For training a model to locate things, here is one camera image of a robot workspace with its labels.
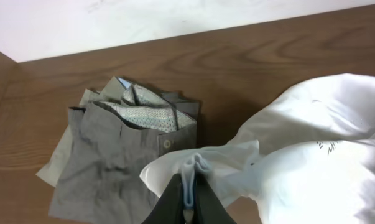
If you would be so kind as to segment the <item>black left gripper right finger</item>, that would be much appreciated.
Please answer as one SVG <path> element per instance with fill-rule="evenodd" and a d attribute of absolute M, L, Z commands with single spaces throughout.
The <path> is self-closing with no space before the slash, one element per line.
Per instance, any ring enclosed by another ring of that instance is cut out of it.
<path fill-rule="evenodd" d="M 236 224 L 203 174 L 195 176 L 193 199 L 193 224 Z"/>

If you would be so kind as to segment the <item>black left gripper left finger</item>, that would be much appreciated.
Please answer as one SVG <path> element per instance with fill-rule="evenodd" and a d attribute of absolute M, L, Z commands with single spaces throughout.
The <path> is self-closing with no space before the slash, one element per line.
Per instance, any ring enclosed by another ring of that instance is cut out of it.
<path fill-rule="evenodd" d="M 142 224 L 184 224 L 183 184 L 180 174 L 174 174 L 153 211 Z"/>

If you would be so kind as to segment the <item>white t-shirt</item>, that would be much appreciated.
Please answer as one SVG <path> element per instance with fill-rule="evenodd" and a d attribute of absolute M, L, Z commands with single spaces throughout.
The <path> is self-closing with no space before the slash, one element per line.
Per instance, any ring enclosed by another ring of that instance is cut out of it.
<path fill-rule="evenodd" d="M 161 196 L 178 173 L 186 198 L 202 174 L 222 206 L 248 197 L 263 223 L 375 223 L 375 77 L 298 83 L 224 146 L 167 153 L 140 178 Z"/>

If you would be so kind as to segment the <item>grey folded shorts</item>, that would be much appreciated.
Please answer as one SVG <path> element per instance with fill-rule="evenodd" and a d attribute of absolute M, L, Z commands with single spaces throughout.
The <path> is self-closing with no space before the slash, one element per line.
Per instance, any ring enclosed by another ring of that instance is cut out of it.
<path fill-rule="evenodd" d="M 166 153 L 194 148 L 200 105 L 114 77 L 87 104 L 68 110 L 70 157 L 49 208 L 55 218 L 142 223 L 157 196 L 139 175 Z"/>

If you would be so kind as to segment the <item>beige folded garment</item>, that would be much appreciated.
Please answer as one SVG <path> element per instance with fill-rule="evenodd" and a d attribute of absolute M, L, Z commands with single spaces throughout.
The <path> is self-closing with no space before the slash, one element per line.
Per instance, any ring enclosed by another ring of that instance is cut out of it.
<path fill-rule="evenodd" d="M 64 170 L 72 149 L 73 136 L 69 126 L 67 126 L 59 143 L 57 144 L 50 160 L 37 173 L 36 176 L 52 187 L 55 187 L 58 179 Z"/>

